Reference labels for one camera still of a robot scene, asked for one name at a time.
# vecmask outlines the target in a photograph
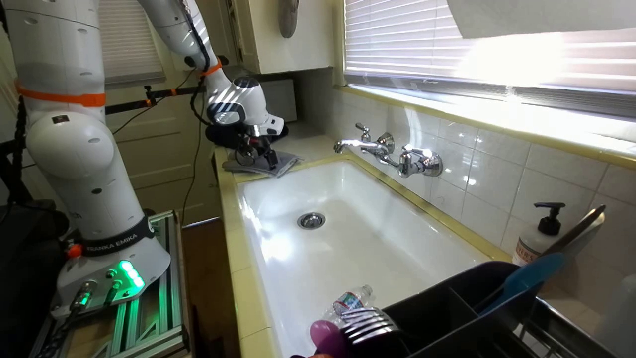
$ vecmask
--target sink drain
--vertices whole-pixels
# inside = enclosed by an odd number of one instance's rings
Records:
[[[323,218],[321,212],[303,212],[303,214],[297,216],[295,222],[297,222],[297,226],[311,230],[311,228],[321,226],[323,220],[325,220],[325,218]]]

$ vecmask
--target countertop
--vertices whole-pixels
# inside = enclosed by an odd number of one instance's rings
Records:
[[[484,252],[488,258],[492,260],[508,258],[506,252],[488,244],[488,240],[476,236],[474,232],[466,230],[462,224],[448,218],[434,206],[430,204],[421,206],[421,199],[417,195],[409,193],[405,187],[397,185],[387,175],[379,173],[377,169],[357,159],[355,155],[345,155],[345,153],[335,155],[331,145],[333,145],[333,139],[327,135],[321,135],[303,125],[289,125],[287,137],[279,139],[271,147],[275,151],[285,151],[299,157],[299,163],[291,171],[313,167],[319,163],[331,163],[331,161],[353,161],[365,173],[383,181],[413,204],[417,202],[419,208],[423,208],[426,214],[446,224],[452,232],[456,232],[468,244]],[[236,189],[240,183],[267,179],[267,177],[226,173],[222,169],[222,161],[226,159],[228,153],[230,151],[222,147],[214,149],[214,169],[218,175],[218,191],[220,191],[220,202],[222,202],[222,220],[224,220],[224,234],[226,234],[226,250],[228,250],[240,352],[242,352],[242,358],[279,358],[279,350],[273,336],[273,324],[267,314],[264,288],[258,276],[258,266],[250,250],[248,238],[244,234],[240,208],[236,201]]]

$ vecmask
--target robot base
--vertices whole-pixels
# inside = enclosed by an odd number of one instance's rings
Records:
[[[156,238],[140,238],[103,256],[67,260],[57,276],[51,316],[61,320],[136,298],[168,264],[170,256]]]

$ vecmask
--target window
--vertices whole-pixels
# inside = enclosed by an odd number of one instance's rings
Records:
[[[101,2],[101,51],[105,83],[162,79],[162,67],[144,12],[134,0]]]
[[[636,29],[462,39],[446,0],[347,0],[345,77],[636,115]]]

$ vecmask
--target window sill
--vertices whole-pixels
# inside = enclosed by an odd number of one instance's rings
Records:
[[[528,141],[636,167],[636,121],[629,119],[458,95],[411,93],[369,85],[347,87],[409,103],[440,117],[496,127]]]

